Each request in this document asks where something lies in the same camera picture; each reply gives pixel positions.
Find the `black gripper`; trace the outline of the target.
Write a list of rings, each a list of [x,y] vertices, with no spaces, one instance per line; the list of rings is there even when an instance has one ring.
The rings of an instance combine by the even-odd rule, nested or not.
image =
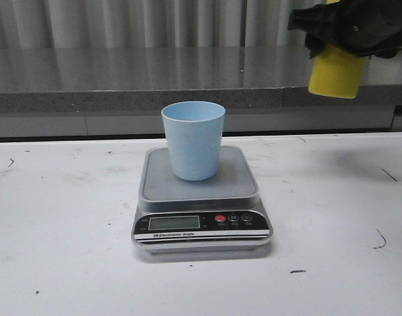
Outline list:
[[[293,9],[287,29],[305,33],[310,59],[322,52],[390,59],[402,48],[402,1],[337,1]]]

